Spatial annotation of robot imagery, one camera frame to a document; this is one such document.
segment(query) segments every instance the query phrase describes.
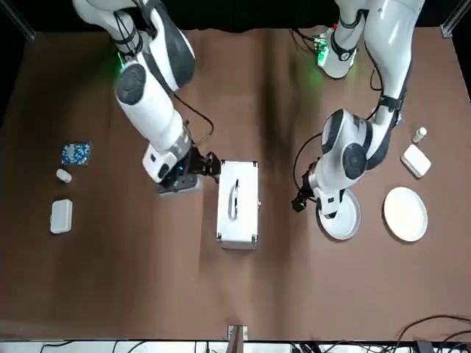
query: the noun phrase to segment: white plate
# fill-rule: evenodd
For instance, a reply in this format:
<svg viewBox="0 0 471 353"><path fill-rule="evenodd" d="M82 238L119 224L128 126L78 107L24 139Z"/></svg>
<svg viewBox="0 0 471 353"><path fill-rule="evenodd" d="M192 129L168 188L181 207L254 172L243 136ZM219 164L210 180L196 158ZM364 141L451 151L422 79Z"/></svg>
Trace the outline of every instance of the white plate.
<svg viewBox="0 0 471 353"><path fill-rule="evenodd" d="M384 201L384 218L391 231L404 241L417 241L427 230L425 205L419 195L408 188L389 191Z"/></svg>
<svg viewBox="0 0 471 353"><path fill-rule="evenodd" d="M360 205L355 195L346 189L335 218L324 217L320 211L319 219L325 231L337 240L346 240L355 235L360 226Z"/></svg>

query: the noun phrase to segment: black wire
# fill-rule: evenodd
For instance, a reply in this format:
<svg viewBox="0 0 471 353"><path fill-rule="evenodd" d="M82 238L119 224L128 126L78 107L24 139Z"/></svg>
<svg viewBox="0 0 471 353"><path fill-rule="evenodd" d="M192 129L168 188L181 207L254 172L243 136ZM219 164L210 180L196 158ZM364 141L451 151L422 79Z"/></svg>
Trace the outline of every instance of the black wire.
<svg viewBox="0 0 471 353"><path fill-rule="evenodd" d="M441 343L440 343L440 346L437 350L437 353L440 353L443 351L443 348L444 348L444 345L445 345L445 342L447 342L448 340L451 340L452 338L456 337L456 336L459 336L459 335L464 335L464 334L467 334L467 333L471 333L471 329L466 329L464 331L460 331L460 332L456 332L456 333L453 333L452 335L449 335L448 337L446 337Z"/></svg>
<svg viewBox="0 0 471 353"><path fill-rule="evenodd" d="M311 47L309 46L309 44L306 42L306 39L305 39L304 37L306 37L308 40L312 40L312 38L309 38L309 37L303 35L303 34L302 34L299 30L297 30L297 29L291 29L291 31L294 31L294 33L296 33L297 35L300 36L302 42L304 43L305 47L309 50L310 53L312 53L312 54L315 54L315 53L316 53L316 52L314 51L314 48L311 48Z"/></svg>
<svg viewBox="0 0 471 353"><path fill-rule="evenodd" d="M468 342L461 342L461 343L458 343L457 345L453 346L452 348L450 348L450 350L448 351L448 353L452 353L452 351L454 351L455 349L457 349L458 347L460 346L469 346L469 343Z"/></svg>
<svg viewBox="0 0 471 353"><path fill-rule="evenodd" d="M191 105L189 105L188 103L186 103L185 101L183 101L183 99L181 99L177 94L174 94L175 98L181 103L183 104L185 107L187 107L189 110L191 110L193 113L199 115L201 118L205 119L210 125L211 125L211 130L209 131L208 134L206 134L206 136L204 136L201 140L199 140L196 145L201 145L203 142L205 142L214 132L214 124L213 122L211 121L211 119L209 119L206 115L204 115L203 113L199 112L198 110L194 109Z"/></svg>
<svg viewBox="0 0 471 353"><path fill-rule="evenodd" d="M351 344L353 346L359 346L363 349L366 349L366 346L364 346L363 344L359 344L358 342L354 342L352 340L340 340L339 342L335 342L331 347L329 347L328 349L326 349L323 353L328 353L330 352L332 349L334 349L335 347L337 347L339 344L341 343L348 343L348 344Z"/></svg>
<svg viewBox="0 0 471 353"><path fill-rule="evenodd" d="M297 42L295 36L294 36L293 30L289 29L288 31L289 31L289 34L290 34L291 38L293 39L294 45L296 46L296 50L297 51L301 50L303 53L307 53L307 54L311 55L312 54L311 48L306 49L306 48L301 47L300 44Z"/></svg>
<svg viewBox="0 0 471 353"><path fill-rule="evenodd" d="M67 346L68 344L71 344L75 342L74 340L70 340L68 342L64 342L64 343L59 343L59 344L43 344L43 346L41 347L41 350L39 351L39 353L43 353L43 350L46 348L46 347L63 347L63 346Z"/></svg>
<svg viewBox="0 0 471 353"><path fill-rule="evenodd" d="M293 31L295 31L296 34L299 35L302 39L306 39L306 40L309 40L311 42L314 42L314 38L309 37L308 35L305 35L305 34L301 33L299 28L293 29Z"/></svg>
<svg viewBox="0 0 471 353"><path fill-rule="evenodd" d="M123 25L124 29L126 30L127 37L130 37L130 35L131 35L130 31L127 30L126 26L124 25L124 22L121 20L119 15L117 13L114 13L114 16L115 16L116 25L118 26L119 34L121 35L121 37L124 39L124 34L123 34L123 31L121 30L121 25L119 24L120 22ZM126 48L127 48L128 52L132 54L132 50L131 50L130 45L129 45L128 42L126 42Z"/></svg>
<svg viewBox="0 0 471 353"><path fill-rule="evenodd" d="M400 342L401 340L403 339L403 336L404 334L407 332L408 329L410 329L411 327L414 327L418 324L421 324L422 322L426 322L426 321L430 321L430 320L434 320L436 318L449 318L449 319L452 319L452 320L458 320L458 321L464 321L464 322L468 322L468 323L471 323L471 319L470 318L465 318L464 316L457 316L457 315L432 315L432 316L428 316L426 318L421 318L420 320L417 320L417 321L414 321L413 323L407 325L406 327L404 327L404 329L401 331L401 333L399 334L399 337L397 339L397 343L395 344L394 346L394 351L393 353L396 352L397 350L397 347L399 347L400 345Z"/></svg>
<svg viewBox="0 0 471 353"><path fill-rule="evenodd" d="M379 88L373 87L373 75L375 74L375 72L376 72L376 69L373 68L373 70L371 71L371 76L369 77L369 87L372 90L381 91L381 90L383 90L383 87L379 87Z"/></svg>
<svg viewBox="0 0 471 353"><path fill-rule="evenodd" d="M297 183L297 180L296 180L296 164L297 164L297 160L300 158L300 155L301 155L301 152L302 150L314 139L318 138L322 136L322 133L319 132L318 134L315 134L314 136L311 136L309 139L306 140L306 142L304 142L304 144L301 146L300 150L297 152L296 154L296 157L294 158L294 164L293 164L293 181L294 181L294 184L296 185L296 188L298 191L301 190L300 186L298 185ZM316 200L313 199L312 197L309 198L311 201L315 202Z"/></svg>
<svg viewBox="0 0 471 353"><path fill-rule="evenodd" d="M143 340L142 342L139 342L134 347L132 347L127 353L131 353L134 349L138 348L141 344L144 344L146 342L147 342L146 340Z"/></svg>

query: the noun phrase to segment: white container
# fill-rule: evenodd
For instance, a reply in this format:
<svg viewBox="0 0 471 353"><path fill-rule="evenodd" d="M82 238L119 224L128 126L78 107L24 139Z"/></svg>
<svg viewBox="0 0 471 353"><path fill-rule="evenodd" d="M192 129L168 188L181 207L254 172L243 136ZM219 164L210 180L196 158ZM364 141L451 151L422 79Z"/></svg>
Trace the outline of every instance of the white container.
<svg viewBox="0 0 471 353"><path fill-rule="evenodd" d="M57 169L56 177L61 179L63 182L71 182L72 180L72 175L70 175L70 173L67 173L63 169Z"/></svg>
<svg viewBox="0 0 471 353"><path fill-rule="evenodd" d="M410 145L400 160L417 178L422 178L432 166L432 162L425 156L424 152L420 151L415 145Z"/></svg>
<svg viewBox="0 0 471 353"><path fill-rule="evenodd" d="M415 132L415 136L412 138L413 143L419 143L427 135L427 129L425 127L421 127Z"/></svg>
<svg viewBox="0 0 471 353"><path fill-rule="evenodd" d="M222 248L255 249L258 207L258 163L222 160L216 233Z"/></svg>
<svg viewBox="0 0 471 353"><path fill-rule="evenodd" d="M72 228L72 209L71 200L59 200L52 203L51 211L51 233L60 234L70 232Z"/></svg>

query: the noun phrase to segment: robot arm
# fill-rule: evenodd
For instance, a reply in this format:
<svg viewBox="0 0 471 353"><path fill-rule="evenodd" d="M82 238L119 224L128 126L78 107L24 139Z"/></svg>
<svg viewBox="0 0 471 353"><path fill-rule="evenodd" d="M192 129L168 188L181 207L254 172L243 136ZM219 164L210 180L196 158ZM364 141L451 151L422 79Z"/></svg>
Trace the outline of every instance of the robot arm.
<svg viewBox="0 0 471 353"><path fill-rule="evenodd" d="M217 178L220 162L203 157L169 98L194 73L193 49L160 0L141 8L155 36L128 62L116 83L116 98L135 128L149 140L143 166L159 193L197 187L197 174Z"/></svg>
<svg viewBox="0 0 471 353"><path fill-rule="evenodd" d="M197 174L210 175L217 181L219 160L213 153L206 157L199 153L170 99L193 77L195 57L161 0L73 1L80 17L105 28L126 55L127 63L115 86L116 99L149 141L143 166L157 183L157 191L164 194L197 187ZM137 31L131 17L118 11L135 5L151 26L151 37Z"/></svg>
<svg viewBox="0 0 471 353"><path fill-rule="evenodd" d="M383 86L374 121L370 123L346 110L337 110L327 119L322 132L323 156L303 176L293 201L297 212L304 210L309 197L315 197L322 214L335 217L344 189L383 161L406 94L412 34L423 2L377 0L370 5L365 46ZM334 52L333 59L328 58L326 63L332 68L332 62L340 59Z"/></svg>

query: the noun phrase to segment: brown table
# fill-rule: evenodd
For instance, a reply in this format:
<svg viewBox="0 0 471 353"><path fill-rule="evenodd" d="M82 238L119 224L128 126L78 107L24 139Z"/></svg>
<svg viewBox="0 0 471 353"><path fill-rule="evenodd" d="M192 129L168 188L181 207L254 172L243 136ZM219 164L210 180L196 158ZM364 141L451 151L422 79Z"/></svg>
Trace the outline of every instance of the brown table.
<svg viewBox="0 0 471 353"><path fill-rule="evenodd" d="M260 162L258 248L219 248L212 179L201 193L157 196L141 167L146 141L113 97L116 61L105 34L38 35L25 48L0 139L1 336L221 339L228 324L244 324L258 340L393 340L427 315L471 315L471 107L450 40L438 29L416 31L406 122L383 164L353 187L358 234L336 243L319 229L313 204L291 210L291 167L331 112L367 116L376 105L364 47L347 77L331 80L286 30L189 37L197 73L180 95L216 125L202 150ZM195 137L207 131L177 109ZM399 157L420 126L432 167L416 180ZM73 180L62 184L54 173L63 144L86 140L89 166L67 168ZM307 149L297 174L319 153L319 143ZM398 185L428 209L427 234L414 244L394 239L382 218ZM74 201L72 230L53 236L51 203L65 197ZM462 327L435 321L405 339Z"/></svg>

